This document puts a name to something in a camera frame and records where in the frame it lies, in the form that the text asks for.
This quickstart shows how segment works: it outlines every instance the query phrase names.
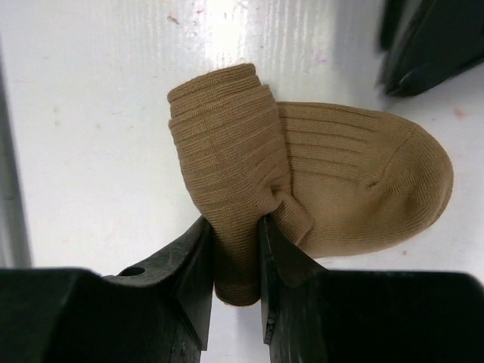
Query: black object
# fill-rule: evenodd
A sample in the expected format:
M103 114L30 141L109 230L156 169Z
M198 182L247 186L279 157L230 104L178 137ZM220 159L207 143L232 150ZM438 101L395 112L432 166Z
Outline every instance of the black object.
M212 308L212 228L119 276L0 270L0 362L199 362Z
M459 273L328 271L259 225L271 363L484 361L484 291Z
M387 95L413 96L484 61L483 0L387 0L380 47Z

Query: white table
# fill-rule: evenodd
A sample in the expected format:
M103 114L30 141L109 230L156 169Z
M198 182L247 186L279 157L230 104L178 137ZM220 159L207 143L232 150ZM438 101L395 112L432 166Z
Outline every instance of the white table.
M455 190L430 229L328 268L468 271L484 281L484 67L404 101L375 88L381 0L0 0L35 266L114 275L198 217L168 130L167 92L253 62L275 97L385 109L448 151ZM213 303L203 362L264 362L259 305Z

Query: brown sock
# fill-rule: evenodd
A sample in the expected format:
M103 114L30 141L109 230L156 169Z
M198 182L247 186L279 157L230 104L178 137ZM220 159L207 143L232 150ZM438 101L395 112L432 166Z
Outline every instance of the brown sock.
M299 245L310 256L381 250L432 225L453 172L419 125L380 111L278 103L293 196L315 223Z
M173 89L168 101L185 184L216 232L217 296L250 305L260 294L259 219L273 213L295 243L311 228L291 197L275 100L254 66L243 64L197 77Z

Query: brown fabric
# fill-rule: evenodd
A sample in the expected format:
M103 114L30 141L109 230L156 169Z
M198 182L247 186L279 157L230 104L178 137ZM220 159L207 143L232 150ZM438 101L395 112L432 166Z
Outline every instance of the brown fabric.
M185 184L216 231L227 303L259 298L256 223L267 213L310 256L342 256L415 235L450 198L451 162L420 126L334 104L276 106L251 64L197 77L168 100Z
M293 196L315 220L311 257L381 250L431 226L452 191L450 159L419 125L380 111L278 103Z
M197 77L168 94L169 123L188 192L216 232L217 296L237 306L259 298L256 224L274 212L299 242L311 227L291 197L278 109L253 65Z

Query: white surface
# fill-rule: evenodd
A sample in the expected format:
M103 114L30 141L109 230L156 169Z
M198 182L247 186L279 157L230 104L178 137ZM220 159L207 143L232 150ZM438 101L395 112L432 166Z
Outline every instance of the white surface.
M323 265L460 270L484 281L484 67L410 100L380 101L381 3L0 0L35 265L117 274L183 233L198 211L179 171L166 93L251 61L277 99L385 108L420 123L453 161L455 191L432 228ZM258 305L215 299L210 328L202 361L268 361Z

